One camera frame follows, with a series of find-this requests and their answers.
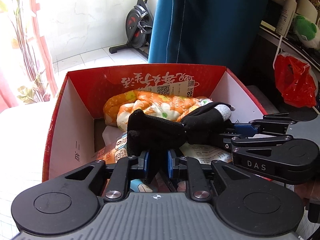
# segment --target plastic bag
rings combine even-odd
[[[279,53],[274,63],[276,88],[284,102],[295,107],[316,105],[318,81],[309,63],[289,53]]]

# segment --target white floor tile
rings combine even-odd
[[[83,64],[82,58],[80,55],[75,55],[73,57],[68,57],[58,61],[58,70],[60,72],[61,70],[64,70],[79,64]]]
[[[96,50],[92,50],[92,51],[88,51],[86,53],[80,54],[84,63],[98,59],[98,58],[106,57],[107,55],[108,54],[103,49],[96,49]]]
[[[138,52],[136,49],[131,48],[130,50],[132,50],[135,54],[137,54],[140,58],[142,58],[143,60],[148,60],[145,56],[143,56],[140,52]]]
[[[62,81],[63,81],[63,79],[66,76],[67,72],[80,70],[80,69],[85,69],[85,68],[86,67],[85,67],[84,63],[82,63],[82,64],[79,64],[79,65],[76,65],[76,66],[72,66],[72,67],[66,68],[64,70],[59,70],[59,78],[62,78]]]
[[[14,194],[11,194],[9,192],[0,191],[0,199],[4,199],[4,200],[12,202],[15,197],[16,197],[16,195],[14,195]]]
[[[0,221],[11,225],[11,217],[0,214]]]
[[[109,67],[116,65],[116,63],[109,56],[85,62],[84,64],[86,68]]]
[[[69,67],[69,68],[66,68],[64,70],[61,70],[61,71],[55,73],[54,74],[54,79],[56,80],[58,89],[61,88],[62,83],[64,81],[64,78],[65,78],[67,72],[74,71],[74,70],[79,70],[79,69],[85,69],[85,68],[86,67],[85,67],[84,63],[82,63],[82,64],[79,64],[79,65],[76,65],[76,66],[73,66],[73,67]]]
[[[11,201],[0,199],[0,214],[11,217]]]
[[[55,73],[57,73],[59,70],[58,70],[58,62],[55,62],[55,63],[53,63],[53,71],[55,72]]]
[[[11,225],[1,222],[1,229],[2,229],[2,235],[8,239],[11,239],[12,236],[12,229]]]
[[[127,61],[134,61],[134,62],[144,61],[140,56],[138,56],[135,52],[133,52],[130,49],[120,50],[117,53],[112,54],[110,57],[117,64],[123,64],[124,62],[127,62]]]
[[[15,237],[19,233],[19,230],[16,226],[11,226],[11,230],[13,237]]]

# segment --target white container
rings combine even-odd
[[[298,0],[296,13],[316,24],[318,12],[309,0]]]
[[[320,10],[318,10],[318,16],[317,16],[317,22],[316,25],[319,27],[319,23],[320,23]]]
[[[276,33],[286,37],[296,11],[297,3],[294,0],[285,0],[281,15],[276,27]]]

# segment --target qr code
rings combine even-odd
[[[157,93],[162,95],[170,95],[170,85],[158,86]]]
[[[194,80],[189,80],[188,81],[188,87],[194,87],[195,86],[195,81]]]

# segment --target floral cushion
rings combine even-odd
[[[134,110],[142,109],[145,114],[180,122],[191,111],[211,102],[206,97],[185,98],[131,90],[110,98],[103,107],[103,113],[106,125],[127,131],[128,118]]]

